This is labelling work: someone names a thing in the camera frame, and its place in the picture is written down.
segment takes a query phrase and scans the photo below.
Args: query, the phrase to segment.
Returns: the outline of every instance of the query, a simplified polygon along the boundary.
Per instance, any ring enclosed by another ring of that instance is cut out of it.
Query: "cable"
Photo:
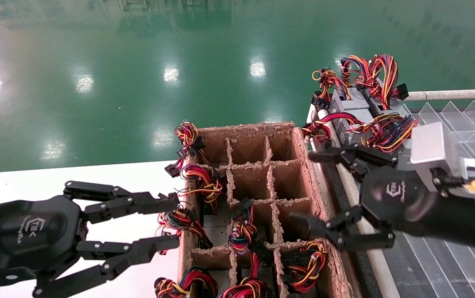
[[[264,298],[265,296],[262,296],[262,293],[266,291],[268,291],[266,283],[258,279],[245,277],[239,285],[228,288],[217,298]]]
[[[192,209],[184,207],[182,204],[187,204],[187,202],[181,202],[175,211],[163,212],[158,215],[160,227],[158,227],[156,232],[164,228],[176,230],[177,235],[181,235],[185,230],[190,231],[197,236],[199,246],[202,249],[212,248],[213,244],[209,240],[204,228],[200,225],[195,212]]]
[[[347,119],[350,124],[362,124],[361,121],[350,113],[336,112],[302,126],[302,134],[304,137],[317,137],[319,142],[323,143],[331,138],[331,131],[326,124],[334,119]]]
[[[322,68],[320,70],[315,70],[311,77],[315,81],[319,81],[320,89],[322,93],[319,95],[319,98],[326,100],[327,102],[331,102],[330,95],[328,93],[328,89],[332,86],[336,86],[337,89],[341,92],[341,95],[346,100],[351,100],[350,93],[348,92],[348,87],[346,84],[337,77],[336,73],[329,69],[329,68]]]
[[[234,228],[228,235],[228,243],[240,255],[245,254],[249,245],[258,234],[258,229],[253,224],[254,213],[252,206],[234,219]]]
[[[217,211],[217,198],[223,193],[223,185],[219,178],[214,179],[211,175],[198,164],[187,164],[181,170],[181,177],[185,180],[197,179],[198,187],[183,191],[179,196],[199,193],[203,196],[206,204],[211,206],[213,213]]]
[[[375,55],[368,62],[364,58],[350,55],[341,59],[341,77],[345,85],[351,86],[350,83],[350,65],[355,64],[358,70],[352,72],[359,75],[353,78],[353,82],[368,88],[368,93],[373,98],[381,99],[383,109],[390,108],[391,98],[400,98],[401,92],[396,88],[398,82],[398,62],[394,57],[384,53],[383,55]],[[383,86],[379,85],[377,78],[383,70]]]
[[[175,127],[174,132],[182,143],[182,149],[177,151],[179,155],[177,162],[165,167],[171,177],[179,176],[188,154],[198,154],[203,164],[210,165],[210,158],[203,149],[203,138],[199,136],[199,130],[193,123],[183,120],[179,126]]]
[[[209,294],[211,295],[207,298],[215,298],[217,296],[217,292],[219,291],[217,281],[211,277],[207,270],[204,270],[200,266],[192,266],[192,268],[188,269],[179,284],[164,277],[156,279],[154,283],[156,296],[157,298],[164,298],[165,295],[170,298],[190,298],[192,284],[195,281],[199,281],[203,284],[203,288],[209,290]]]
[[[328,260],[328,252],[325,249],[324,243],[319,241],[308,241],[300,251],[310,252],[311,258],[306,266],[304,264],[289,266],[289,273],[294,277],[295,281],[288,284],[295,291],[306,293],[317,283],[320,271]]]

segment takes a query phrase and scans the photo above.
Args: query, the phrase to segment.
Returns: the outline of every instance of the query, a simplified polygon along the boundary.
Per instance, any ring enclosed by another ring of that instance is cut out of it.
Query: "wire harness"
[[[200,266],[188,269],[179,283],[164,277],[156,279],[155,294],[157,298],[190,298],[194,283],[201,283],[203,288],[208,290],[205,292],[208,296],[203,298],[216,298],[219,286],[210,273]]]
[[[188,154],[191,156],[199,154],[200,161],[203,164],[210,165],[210,158],[204,151],[203,137],[199,136],[199,130],[192,122],[188,120],[182,121],[179,126],[175,127],[174,132],[182,143],[182,149],[177,151],[177,155],[179,155],[177,162],[164,168],[171,177],[175,178],[180,175]]]
[[[307,293],[317,283],[320,271],[328,261],[328,252],[324,243],[308,241],[300,251],[282,254],[282,263],[288,275],[282,278],[291,290]]]
[[[181,170],[181,177],[185,180],[196,180],[197,187],[179,191],[179,196],[200,194],[205,204],[210,206],[211,214],[217,213],[217,198],[223,193],[223,185],[217,171],[211,174],[198,164],[187,164]]]
[[[213,244],[209,240],[206,231],[199,223],[198,217],[192,209],[186,208],[184,205],[187,202],[180,202],[177,209],[171,212],[163,212],[158,215],[158,227],[162,234],[166,234],[165,228],[176,230],[177,235],[181,235],[183,231],[189,231],[199,239],[199,247],[201,249],[211,249]]]

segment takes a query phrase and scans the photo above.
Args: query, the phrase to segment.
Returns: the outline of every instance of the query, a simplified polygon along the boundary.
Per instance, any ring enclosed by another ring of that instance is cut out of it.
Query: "black connector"
[[[355,89],[357,89],[357,91],[361,91],[362,89],[366,89],[366,86],[361,84],[355,84]]]
[[[265,238],[254,239],[249,245],[249,250],[255,252],[258,258],[262,260],[266,266],[271,266],[274,263],[274,255],[264,244]]]
[[[162,232],[160,233],[160,236],[171,236],[171,233],[162,230]],[[161,250],[161,251],[159,251],[158,254],[161,255],[161,256],[165,256],[165,255],[166,255],[166,252],[168,252],[167,249],[166,249],[166,250]]]
[[[166,173],[170,174],[171,178],[179,177],[180,175],[180,171],[175,166],[175,164],[170,164],[169,166],[166,166],[164,170],[166,170]]]
[[[247,209],[249,209],[252,206],[252,201],[249,200],[249,198],[244,198],[241,200],[239,205],[234,211],[230,211],[230,218],[231,219],[237,219],[243,212],[245,212]]]
[[[260,298],[272,298],[272,289],[264,287],[260,290]]]
[[[289,266],[307,266],[311,260],[311,251],[289,251],[281,254],[281,263],[284,268]]]
[[[408,97],[408,89],[406,87],[406,84],[405,83],[402,83],[401,85],[399,85],[398,87],[396,87],[398,90],[399,90],[399,97],[400,97],[400,100],[405,100],[405,98]]]
[[[179,158],[183,159],[183,158],[186,158],[188,153],[186,153],[186,151],[184,151],[184,149],[181,149],[181,150],[177,151],[177,155],[179,155]]]
[[[280,275],[280,277],[281,277],[281,280],[283,281],[283,283],[285,283],[285,284],[294,283],[296,281],[295,277],[291,274],[282,274],[282,275]]]
[[[196,151],[199,151],[205,148],[205,145],[203,144],[203,136],[197,136],[195,138],[194,143],[192,144],[192,148],[195,149]]]
[[[324,148],[325,149],[328,149],[329,147],[331,147],[333,145],[333,140],[328,138],[325,142],[324,142]]]
[[[317,107],[318,110],[327,110],[330,108],[330,102],[319,96],[322,94],[322,91],[315,91],[313,97],[311,97],[311,104]]]

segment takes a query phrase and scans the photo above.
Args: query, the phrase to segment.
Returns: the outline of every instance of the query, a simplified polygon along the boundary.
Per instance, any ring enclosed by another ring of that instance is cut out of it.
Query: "cardboard divider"
[[[307,229],[296,226],[290,220],[291,212],[299,212],[327,220],[330,215],[323,202],[323,196],[314,173],[313,165],[307,157],[302,131],[293,123],[250,124],[228,127],[199,129],[211,158],[212,166],[218,172],[225,172],[227,179],[226,201],[219,198],[218,212],[221,218],[208,219],[208,228],[218,228],[219,234],[225,229],[224,238],[217,235],[220,242],[227,241],[233,222],[225,227],[228,218],[223,213],[228,207],[235,208],[245,197],[252,200],[254,224],[259,233],[266,234],[265,246],[273,251],[275,263],[271,271],[276,298],[287,298],[288,288],[281,280],[283,274],[281,251],[295,250],[305,245],[298,239],[306,238]],[[197,158],[189,156],[189,162]],[[186,181],[190,187],[193,181]],[[181,197],[194,206],[199,214],[199,200],[194,195]],[[183,233],[179,247],[179,276],[194,264],[209,270],[219,283],[219,294],[234,286],[243,275],[242,269],[250,267],[249,256],[238,255],[227,243],[214,243],[212,249],[198,248],[198,241],[191,233]],[[326,243],[329,258],[317,284],[319,297],[352,298],[340,253]],[[304,294],[300,298],[311,298]]]
[[[300,160],[271,162],[276,199],[297,199],[309,197],[302,173],[306,167]]]
[[[250,138],[231,138],[230,155],[232,164],[265,162],[271,157],[269,140],[264,135]]]
[[[296,148],[293,146],[291,130],[274,132],[268,136],[272,150],[272,161],[288,161],[298,159]]]
[[[246,164],[232,166],[228,178],[228,200],[240,201],[247,197],[254,200],[270,199],[271,192],[267,188],[269,168],[263,164]]]
[[[310,198],[295,200],[282,200],[276,202],[279,209],[278,220],[281,224],[282,239],[284,242],[295,242],[298,240],[308,240],[309,229],[307,226],[300,226],[294,223],[289,217],[291,212],[313,215],[313,202]]]
[[[199,135],[203,136],[203,144],[205,145],[203,150],[210,158],[211,166],[218,168],[219,166],[230,164],[230,157],[228,156],[228,138],[220,138],[217,135],[203,134],[202,132],[199,132]],[[198,156],[195,156],[193,160],[196,163],[202,163],[202,159]]]

